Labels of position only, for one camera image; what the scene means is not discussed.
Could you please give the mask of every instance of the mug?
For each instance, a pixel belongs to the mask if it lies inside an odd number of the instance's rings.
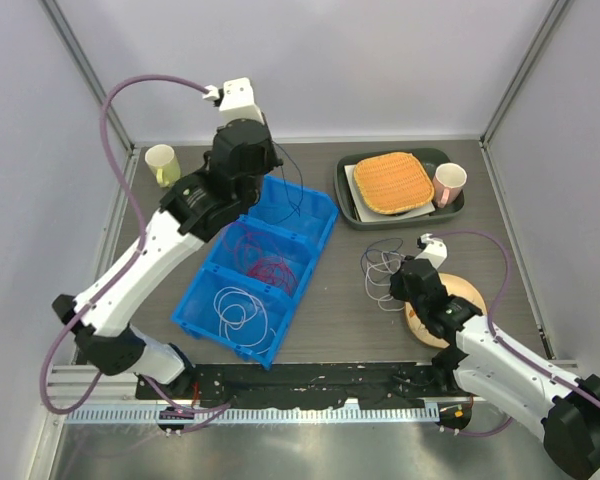
[[[147,150],[144,161],[156,176],[161,187],[169,187],[180,179],[180,164],[176,152],[169,145],[155,145]]]
[[[436,168],[433,186],[436,190],[434,201],[438,208],[444,208],[453,202],[462,187],[467,183],[467,172],[456,163],[443,163]]]

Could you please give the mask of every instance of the metal table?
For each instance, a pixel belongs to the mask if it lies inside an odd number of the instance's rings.
[[[509,245],[477,141],[295,144],[284,147],[300,166],[305,185],[328,193],[334,201],[334,166],[345,155],[394,148],[438,148],[467,170],[468,184],[463,212],[446,224],[433,226],[432,230],[485,230]],[[201,165],[205,150],[203,147],[176,148],[183,172]],[[158,207],[164,190],[158,187],[144,165],[142,154],[133,179],[133,192],[145,215],[150,216]],[[298,182],[291,162],[286,162],[285,172],[290,181]],[[366,297],[359,266],[360,256],[370,243],[400,236],[405,245],[416,252],[415,242],[422,233],[425,233],[422,228],[360,232],[339,218],[276,362],[428,361],[435,355],[435,349],[422,345],[409,332],[403,312],[382,312]],[[137,224],[128,208],[120,230],[117,254],[137,236]],[[450,255],[442,270],[472,282],[489,305],[503,278],[504,263],[500,252],[489,241],[474,236],[453,236],[445,241]],[[178,266],[147,298],[133,323],[161,342],[175,343],[194,362],[234,363],[238,360],[233,352],[208,340],[194,340],[170,320],[210,247],[205,246]],[[496,322],[525,346],[543,353],[517,268]]]
[[[476,141],[285,145],[300,165],[305,185],[325,191],[332,198],[333,169],[341,157],[417,147],[443,150],[469,174],[464,212],[433,231],[485,230],[508,245]],[[188,172],[200,165],[205,149],[176,150],[183,171]],[[297,181],[290,165],[286,174]],[[163,195],[142,161],[133,180],[133,192],[147,216]],[[382,312],[365,296],[359,267],[360,255],[368,244],[400,236],[415,251],[415,240],[422,233],[422,229],[409,228],[358,232],[339,219],[276,362],[430,360],[436,350],[415,340],[403,312]],[[137,225],[127,210],[116,255],[136,237]],[[486,240],[473,237],[448,238],[448,246],[450,257],[443,271],[470,280],[489,304],[504,272],[499,251]],[[160,341],[176,343],[194,362],[235,363],[238,360],[232,352],[210,341],[194,340],[169,320],[209,248],[206,246],[177,267],[141,306],[133,322]],[[496,321],[524,345],[542,353],[519,272],[514,270]],[[484,402],[476,402],[474,413],[470,427],[475,431],[502,422],[502,415]],[[553,465],[540,442],[515,422],[489,440],[442,434],[428,423],[234,425],[215,426],[183,438],[147,437],[155,435],[156,430],[154,425],[65,425],[51,478],[567,478]],[[138,441],[142,445],[134,447]]]

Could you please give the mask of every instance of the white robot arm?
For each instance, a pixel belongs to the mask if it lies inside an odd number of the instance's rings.
[[[402,262],[390,293],[411,302],[427,330],[449,343],[432,361],[439,382],[497,406],[538,437],[562,470],[576,479],[591,477],[600,468],[600,410],[554,379],[600,401],[600,378],[581,379],[553,365],[490,324],[478,307],[449,295],[436,270],[446,258],[444,242],[424,235],[418,245],[423,252]]]
[[[282,165],[247,78],[207,87],[226,123],[205,165],[181,178],[160,201],[146,228],[141,255],[72,329],[86,359],[105,375],[133,372],[154,378],[169,396],[184,392],[193,367],[174,345],[142,334],[130,320],[147,295],[185,258],[260,198],[264,175]],[[53,308],[63,323],[89,305],[138,250],[138,241],[97,282],[76,296],[60,295]]]

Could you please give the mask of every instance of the white wall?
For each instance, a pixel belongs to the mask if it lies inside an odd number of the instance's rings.
[[[600,376],[600,0],[574,2],[492,146],[552,343]]]
[[[278,137],[481,134],[551,0],[60,0],[110,88],[169,73],[249,76]],[[138,141],[210,139],[178,86],[118,103]]]
[[[39,4],[0,2],[0,479],[22,480],[32,459],[51,302],[94,275],[114,193],[97,115]]]

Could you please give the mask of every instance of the blue plastic bin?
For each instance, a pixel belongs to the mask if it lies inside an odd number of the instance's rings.
[[[318,261],[313,251],[312,246],[298,239],[296,234],[242,219],[221,233],[207,262],[248,275],[249,266],[260,258],[281,258],[293,275],[277,288],[299,302]]]
[[[301,199],[298,215],[290,202],[298,205]],[[326,193],[306,187],[301,189],[290,182],[285,188],[284,181],[267,175],[260,201],[249,210],[248,216],[304,235],[322,252],[338,216],[338,207]]]
[[[265,177],[260,202],[220,233],[172,315],[172,320],[189,335],[214,340],[231,348],[243,360],[255,360],[267,369],[271,368],[289,330],[338,216],[338,208],[329,196],[308,188],[302,193],[298,215],[289,200],[297,204],[302,190],[290,182],[287,189],[282,180]],[[267,285],[247,275],[249,266],[259,257],[271,255],[283,258],[293,272],[295,281],[289,283],[289,288]],[[261,343],[248,346],[263,337],[265,319],[259,310],[240,329],[222,324],[214,309],[214,298],[226,287],[240,288],[262,302],[267,312],[268,333]],[[226,305],[240,305],[248,315],[254,312],[247,297],[230,296],[227,302]],[[242,315],[240,307],[233,307],[224,317],[228,322],[239,322]]]
[[[257,297],[267,312],[268,325],[264,340],[253,348],[264,334],[265,321],[261,311],[239,330],[227,328],[228,338],[221,325],[213,302],[224,287],[238,287]],[[253,305],[247,297],[235,295],[227,303],[241,305],[250,315]],[[280,348],[289,329],[295,310],[293,300],[277,288],[265,285],[220,266],[203,266],[173,314],[174,321],[195,338],[206,337],[232,349],[243,360],[255,360],[270,368],[275,353]],[[230,322],[240,320],[240,311],[230,309],[225,318]]]

